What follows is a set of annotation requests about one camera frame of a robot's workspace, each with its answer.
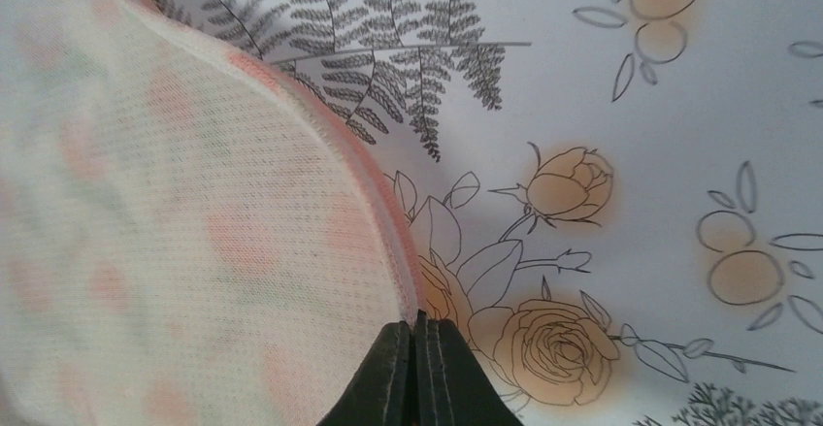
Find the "pink mesh laundry bag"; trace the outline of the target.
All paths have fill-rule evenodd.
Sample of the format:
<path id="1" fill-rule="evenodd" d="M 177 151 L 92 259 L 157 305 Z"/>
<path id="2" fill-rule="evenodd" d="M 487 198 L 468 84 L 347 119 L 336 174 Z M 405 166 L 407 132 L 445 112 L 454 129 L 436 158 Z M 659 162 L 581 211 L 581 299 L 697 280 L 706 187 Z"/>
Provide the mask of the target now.
<path id="1" fill-rule="evenodd" d="M 420 272 L 309 92 L 146 0 L 1 0 L 1 421 L 314 425 Z"/>

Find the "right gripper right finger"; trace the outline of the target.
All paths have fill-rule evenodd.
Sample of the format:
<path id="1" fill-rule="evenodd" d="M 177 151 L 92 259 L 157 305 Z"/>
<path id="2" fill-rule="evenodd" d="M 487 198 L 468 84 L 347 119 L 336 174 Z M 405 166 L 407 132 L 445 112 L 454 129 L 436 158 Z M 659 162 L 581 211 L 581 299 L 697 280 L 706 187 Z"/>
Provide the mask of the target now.
<path id="1" fill-rule="evenodd" d="M 417 314 L 411 346 L 411 423 L 520 426 L 450 319 Z"/>

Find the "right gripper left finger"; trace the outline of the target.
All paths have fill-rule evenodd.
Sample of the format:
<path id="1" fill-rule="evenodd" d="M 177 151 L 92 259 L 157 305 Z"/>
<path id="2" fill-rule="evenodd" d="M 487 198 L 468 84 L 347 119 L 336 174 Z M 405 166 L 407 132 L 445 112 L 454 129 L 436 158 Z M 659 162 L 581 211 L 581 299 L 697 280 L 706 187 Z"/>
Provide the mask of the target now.
<path id="1" fill-rule="evenodd" d="M 410 425 L 411 347 L 412 334 L 406 322 L 383 326 L 340 399 L 318 425 Z"/>

